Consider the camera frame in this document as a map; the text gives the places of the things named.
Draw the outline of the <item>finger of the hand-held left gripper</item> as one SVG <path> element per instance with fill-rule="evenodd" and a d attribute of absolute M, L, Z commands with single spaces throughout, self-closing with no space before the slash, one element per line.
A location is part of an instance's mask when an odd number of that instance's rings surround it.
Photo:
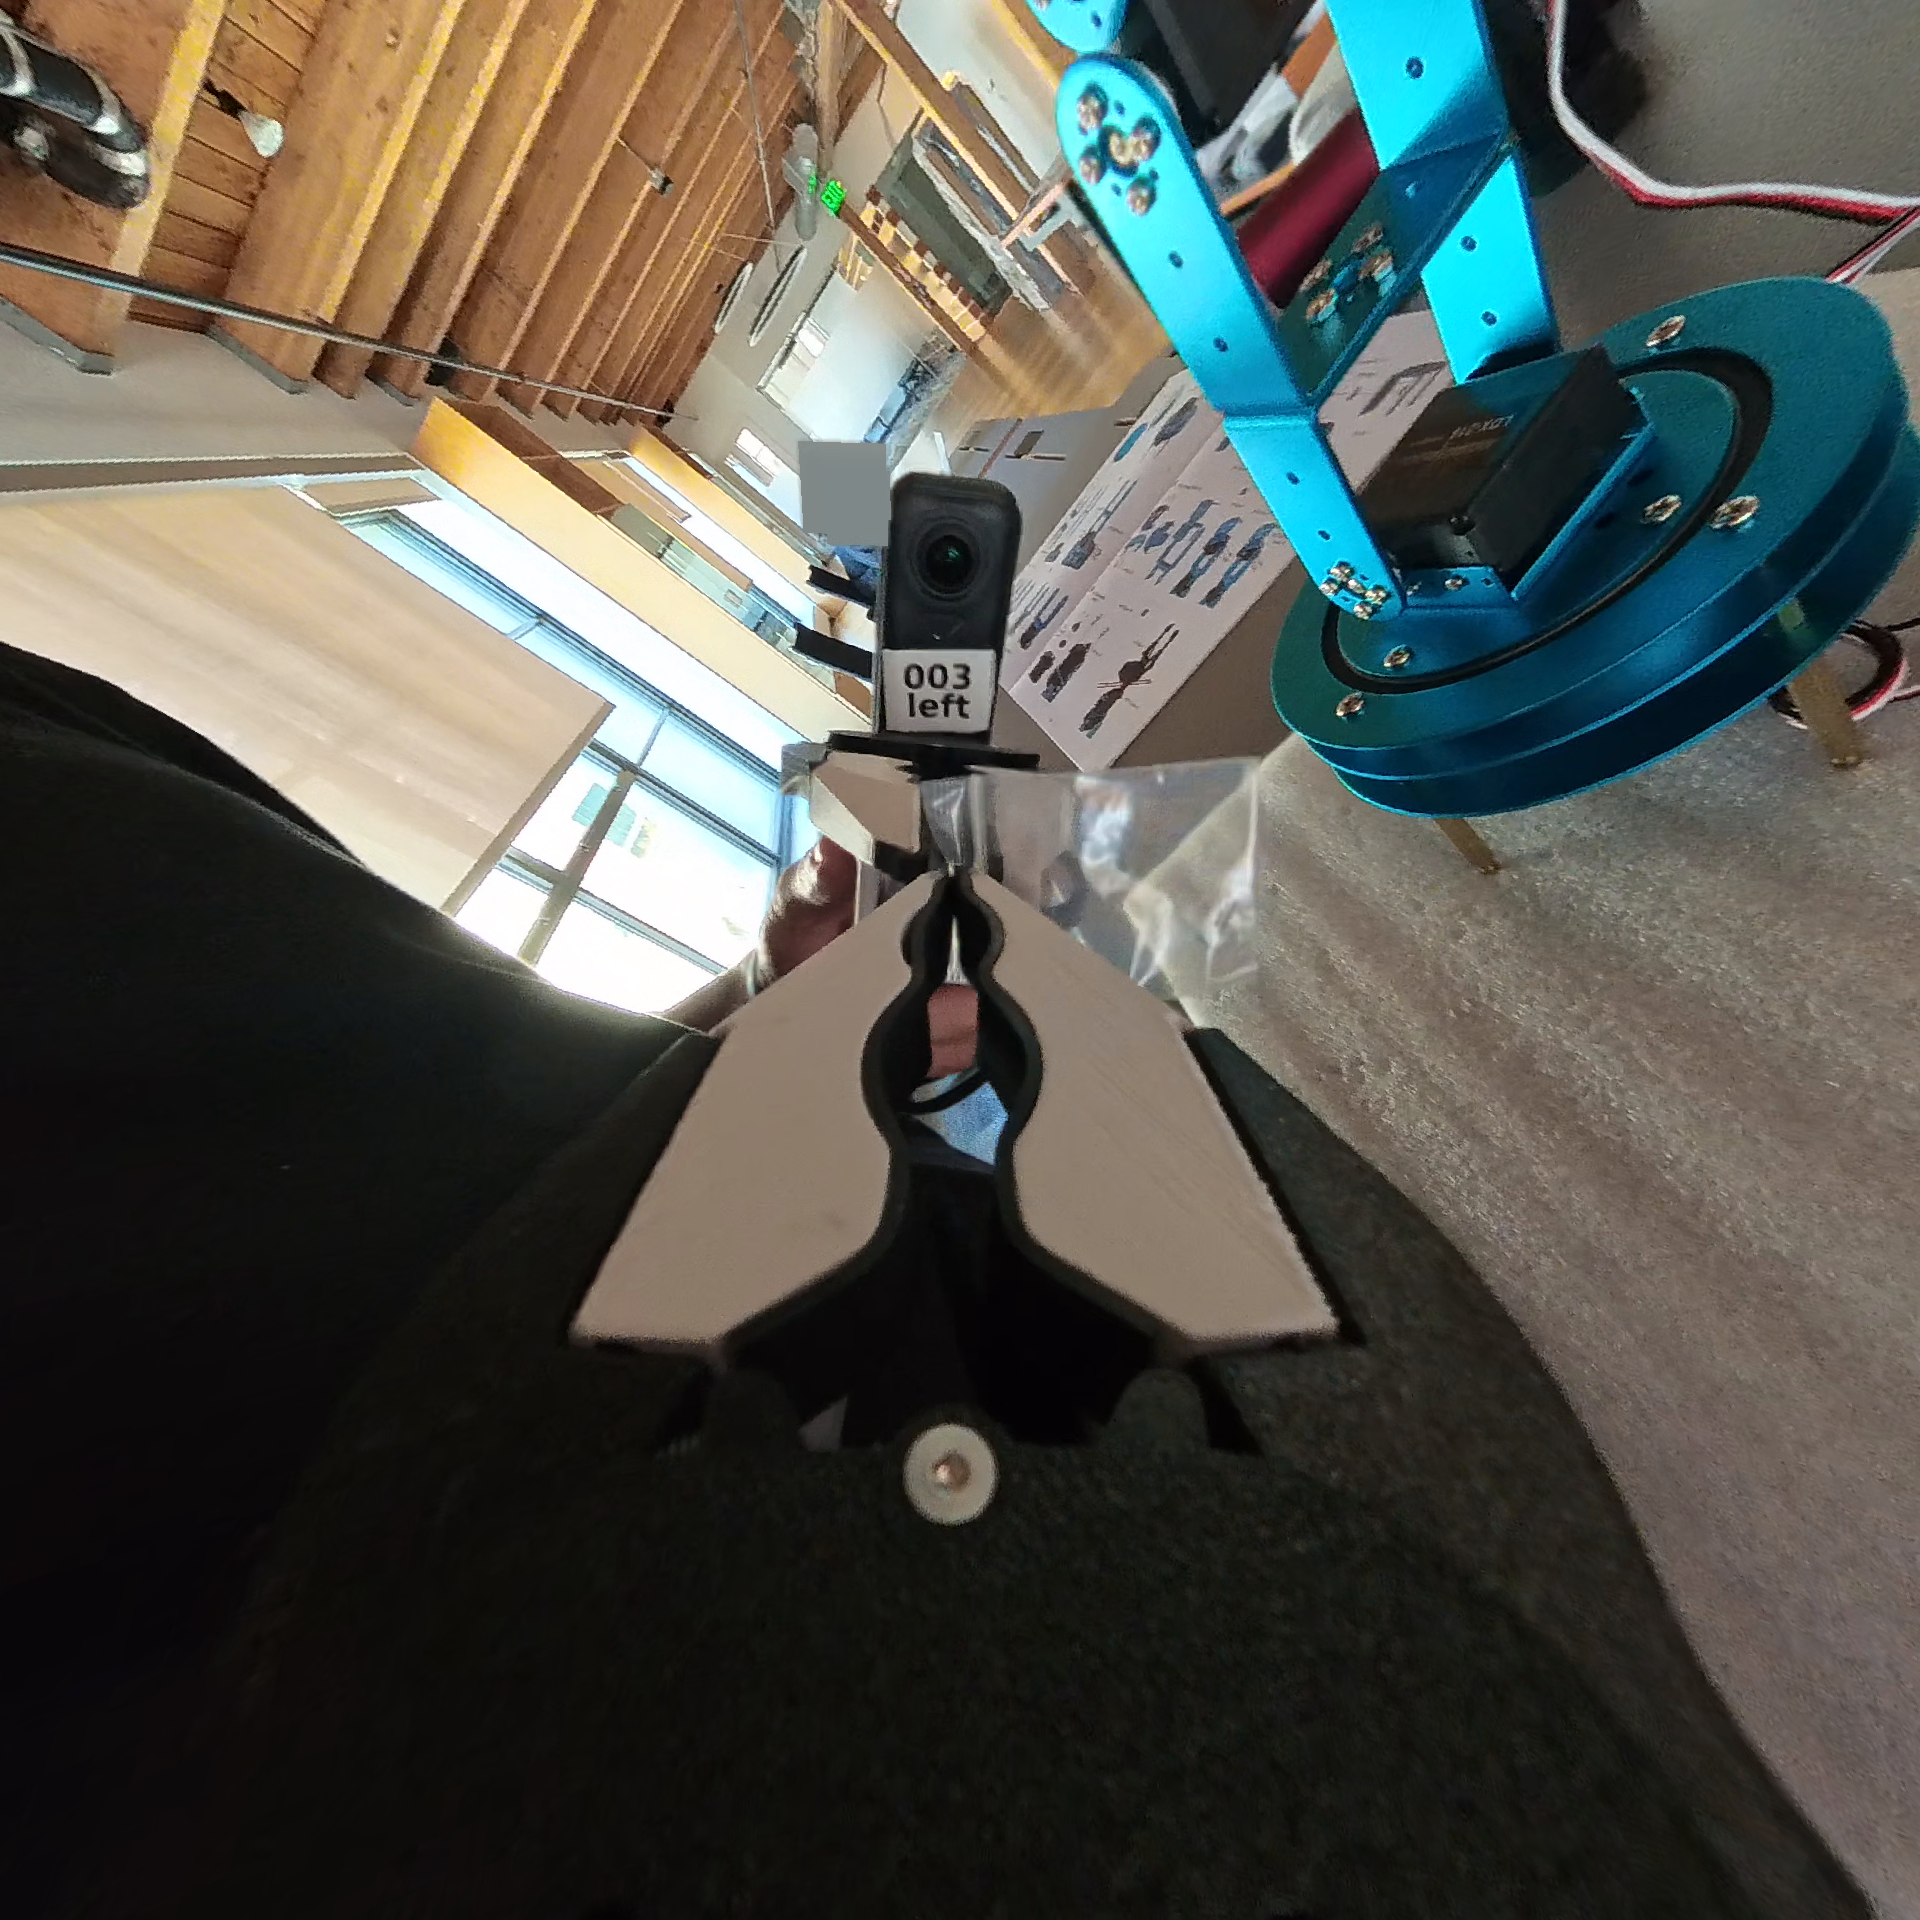
<path fill-rule="evenodd" d="M 889 882 L 923 876 L 921 781 L 907 761 L 825 755 L 806 774 L 806 811 L 822 839 Z"/>
<path fill-rule="evenodd" d="M 1048 778 L 1036 771 L 968 771 L 923 781 L 929 860 L 948 874 L 1009 879 L 1032 854 Z"/>

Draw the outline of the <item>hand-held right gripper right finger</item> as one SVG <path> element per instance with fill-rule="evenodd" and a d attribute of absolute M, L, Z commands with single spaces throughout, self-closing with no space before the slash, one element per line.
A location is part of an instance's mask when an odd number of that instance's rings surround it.
<path fill-rule="evenodd" d="M 1178 1357 L 1338 1332 L 1189 1023 L 995 878 L 955 882 L 1016 1243 Z"/>

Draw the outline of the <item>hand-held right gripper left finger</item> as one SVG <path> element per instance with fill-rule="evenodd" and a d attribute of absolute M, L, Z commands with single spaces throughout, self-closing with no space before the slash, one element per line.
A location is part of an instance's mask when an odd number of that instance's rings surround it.
<path fill-rule="evenodd" d="M 929 1082 L 946 879 L 921 876 L 734 1014 L 572 1319 L 579 1342 L 723 1361 L 875 1243 Z"/>

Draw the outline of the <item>small clear zip bag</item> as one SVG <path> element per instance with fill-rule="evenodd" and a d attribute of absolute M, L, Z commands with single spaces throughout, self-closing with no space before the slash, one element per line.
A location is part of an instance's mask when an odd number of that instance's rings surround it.
<path fill-rule="evenodd" d="M 1166 1004 L 1257 969 L 1252 758 L 1041 774 L 1011 897 Z"/>

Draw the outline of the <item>person's left forearm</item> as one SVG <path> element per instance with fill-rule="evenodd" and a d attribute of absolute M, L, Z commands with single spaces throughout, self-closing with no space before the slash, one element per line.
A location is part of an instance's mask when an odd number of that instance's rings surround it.
<path fill-rule="evenodd" d="M 736 1018 L 766 985 L 761 950 L 747 950 L 732 969 L 712 975 L 701 987 L 660 1011 L 658 1020 L 712 1036 Z"/>

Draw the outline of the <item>person's left hand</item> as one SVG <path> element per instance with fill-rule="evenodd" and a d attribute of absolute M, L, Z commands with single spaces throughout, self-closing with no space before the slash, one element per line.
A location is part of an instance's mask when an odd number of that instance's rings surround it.
<path fill-rule="evenodd" d="M 790 975 L 858 923 L 862 874 L 850 851 L 821 837 L 780 876 L 753 953 L 753 991 Z"/>

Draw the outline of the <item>printed instruction sheet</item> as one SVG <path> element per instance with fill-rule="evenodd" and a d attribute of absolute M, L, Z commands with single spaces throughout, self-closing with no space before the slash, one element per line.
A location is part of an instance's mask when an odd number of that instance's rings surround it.
<path fill-rule="evenodd" d="M 1178 372 L 1017 573 L 998 684 L 1072 766 L 1116 766 L 1291 559 Z"/>

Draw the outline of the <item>white foam mat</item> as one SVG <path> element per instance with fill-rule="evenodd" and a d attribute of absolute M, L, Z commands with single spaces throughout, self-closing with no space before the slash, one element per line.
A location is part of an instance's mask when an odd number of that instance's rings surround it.
<path fill-rule="evenodd" d="M 1302 745 L 1208 1020 L 1480 1268 L 1720 1692 L 1878 1915 L 1918 1907 L 1915 699 L 1833 771 L 1757 711 L 1481 827 Z"/>

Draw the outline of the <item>person's black clothing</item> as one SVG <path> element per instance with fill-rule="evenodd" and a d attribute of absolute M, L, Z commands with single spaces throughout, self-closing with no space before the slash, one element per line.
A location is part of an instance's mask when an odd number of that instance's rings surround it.
<path fill-rule="evenodd" d="M 3 722 L 5 1915 L 66 1915 L 352 1381 L 682 1028 L 105 678 L 5 644 Z"/>

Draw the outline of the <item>grey ceiling pipes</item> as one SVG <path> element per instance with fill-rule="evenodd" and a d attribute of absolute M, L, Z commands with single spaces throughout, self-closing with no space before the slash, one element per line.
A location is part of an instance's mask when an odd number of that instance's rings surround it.
<path fill-rule="evenodd" d="M 154 193 L 144 125 L 84 61 L 3 15 L 3 134 L 32 171 L 70 197 L 133 210 Z"/>

